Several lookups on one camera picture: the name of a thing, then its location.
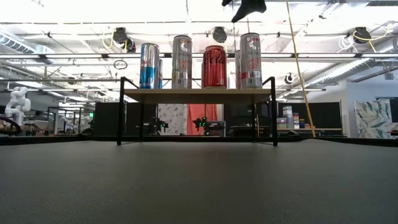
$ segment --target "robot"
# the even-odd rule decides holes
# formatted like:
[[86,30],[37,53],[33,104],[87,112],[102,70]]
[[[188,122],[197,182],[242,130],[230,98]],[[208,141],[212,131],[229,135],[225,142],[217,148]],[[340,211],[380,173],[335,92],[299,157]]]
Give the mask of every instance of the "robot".
[[6,117],[15,116],[14,121],[22,126],[24,124],[24,112],[30,111],[30,99],[26,98],[26,87],[15,87],[11,92],[10,102],[6,106]]

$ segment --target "ceiling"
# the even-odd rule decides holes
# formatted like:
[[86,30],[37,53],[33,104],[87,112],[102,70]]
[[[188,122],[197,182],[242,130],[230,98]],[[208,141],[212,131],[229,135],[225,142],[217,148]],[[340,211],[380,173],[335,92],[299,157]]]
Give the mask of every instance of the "ceiling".
[[[289,18],[286,4],[268,2],[267,11],[254,13],[235,24],[230,23],[237,11],[239,2],[232,6],[221,6],[221,0],[113,0],[99,3],[95,0],[13,0],[1,3],[0,30],[15,34],[33,44],[40,44],[54,50],[56,54],[70,53],[113,53],[123,52],[117,46],[108,49],[104,46],[111,42],[112,31],[125,27],[140,52],[144,42],[158,44],[160,52],[172,51],[172,39],[176,35],[189,35],[193,39],[193,51],[200,53],[215,41],[211,32],[215,26],[223,26],[228,38],[225,46],[228,52],[239,49],[239,36],[247,32],[261,35],[261,50],[268,53],[293,52]],[[385,27],[394,32],[374,41],[374,45],[385,41],[398,32],[398,14],[396,7],[366,7],[366,2],[348,4],[328,4],[327,2],[290,3],[292,28],[296,39],[297,51],[301,53],[336,53],[352,52],[354,48],[342,50],[339,46],[347,32],[357,26],[366,26],[372,31],[372,37],[385,34]],[[357,51],[370,49],[369,44],[353,44]],[[4,54],[17,52],[0,46]],[[44,67],[32,66],[34,62],[11,60],[37,73],[44,73]],[[71,61],[56,60],[47,67],[47,72],[54,72],[52,78],[83,77],[111,78],[125,76],[138,83],[139,59],[129,59],[125,70],[116,70],[114,60],[76,60],[76,63],[90,66],[66,66]],[[228,62],[231,87],[234,86],[233,60]],[[201,61],[194,60],[193,77],[201,77]],[[302,62],[303,75],[319,73],[332,66],[331,62]],[[164,59],[163,74],[171,78],[171,59]],[[263,79],[277,77],[277,86],[284,85],[283,77],[292,73],[297,75],[294,62],[263,62]],[[88,83],[115,88],[116,83]]]

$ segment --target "blue and silver can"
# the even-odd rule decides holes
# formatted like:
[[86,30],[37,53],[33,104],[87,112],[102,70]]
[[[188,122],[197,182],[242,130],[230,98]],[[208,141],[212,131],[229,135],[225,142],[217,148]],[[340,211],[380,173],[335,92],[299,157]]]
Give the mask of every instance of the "blue and silver can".
[[157,89],[162,89],[163,85],[163,60],[159,59],[159,66],[156,72],[155,86]]
[[156,44],[141,45],[141,71],[139,88],[154,89],[158,86],[157,71],[159,69],[159,46]]

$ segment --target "table surface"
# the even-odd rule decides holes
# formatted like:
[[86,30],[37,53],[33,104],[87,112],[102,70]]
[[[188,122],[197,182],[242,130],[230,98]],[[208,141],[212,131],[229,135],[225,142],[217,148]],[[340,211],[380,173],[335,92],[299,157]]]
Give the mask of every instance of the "table surface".
[[138,102],[156,103],[225,103],[250,104],[269,100],[271,90],[223,90],[223,89],[191,89],[191,90],[125,90],[124,94]]
[[397,223],[398,148],[321,140],[0,147],[1,223]]

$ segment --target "energy drink can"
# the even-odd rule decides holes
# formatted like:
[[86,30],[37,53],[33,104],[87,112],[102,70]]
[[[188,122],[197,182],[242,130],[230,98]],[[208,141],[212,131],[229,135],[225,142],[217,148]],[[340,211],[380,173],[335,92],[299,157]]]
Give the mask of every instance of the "energy drink can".
[[203,53],[202,88],[227,88],[226,52],[222,46],[213,45]]
[[141,45],[141,71],[139,88],[154,89],[157,71],[159,69],[159,46],[156,44]]
[[192,39],[186,35],[173,40],[172,88],[192,88]]
[[242,89],[242,80],[241,80],[241,51],[237,50],[235,52],[235,83],[236,89]]
[[155,86],[157,89],[162,89],[163,81],[163,60],[159,59],[159,66],[156,72]]
[[241,84],[245,88],[262,88],[260,35],[241,36]]

